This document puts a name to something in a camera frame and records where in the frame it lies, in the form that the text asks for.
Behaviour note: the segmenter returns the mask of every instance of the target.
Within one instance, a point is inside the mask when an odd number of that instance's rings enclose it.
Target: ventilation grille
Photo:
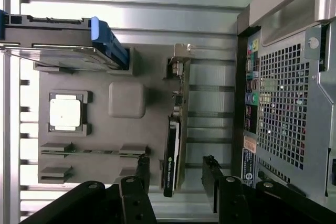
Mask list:
[[[263,161],[261,158],[259,158],[259,163],[262,164],[265,168],[267,168],[269,171],[271,171],[272,173],[274,173],[275,175],[277,175],[279,178],[281,178],[283,181],[290,183],[290,178],[285,176],[283,173],[279,172],[278,170],[276,170],[273,166],[271,166],[270,164],[266,163],[265,161]]]
[[[259,144],[303,169],[309,63],[300,62],[301,45],[261,57]]]

